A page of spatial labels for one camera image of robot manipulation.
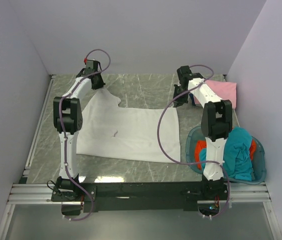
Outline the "white t-shirt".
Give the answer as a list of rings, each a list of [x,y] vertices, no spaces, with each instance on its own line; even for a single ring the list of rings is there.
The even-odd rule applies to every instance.
[[[120,102],[105,88],[96,91],[82,111],[77,154],[156,163],[181,160],[176,108],[123,108]]]

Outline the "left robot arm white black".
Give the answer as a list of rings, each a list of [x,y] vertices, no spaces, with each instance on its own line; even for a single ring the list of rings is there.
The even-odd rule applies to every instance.
[[[81,100],[90,90],[105,85],[100,73],[101,63],[95,59],[85,59],[84,63],[85,67],[77,74],[73,86],[53,99],[53,125],[61,145],[61,166],[55,191],[63,191],[69,201],[75,201],[81,195],[76,161],[77,139],[83,126]]]

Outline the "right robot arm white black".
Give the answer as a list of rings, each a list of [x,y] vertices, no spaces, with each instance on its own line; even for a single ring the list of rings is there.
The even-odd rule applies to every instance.
[[[202,167],[202,181],[220,182],[224,178],[224,149],[233,129],[232,103],[218,96],[203,76],[193,73],[190,66],[181,66],[176,72],[178,84],[174,86],[173,106],[187,103],[189,94],[192,94],[203,107],[200,127],[206,142],[206,163]]]

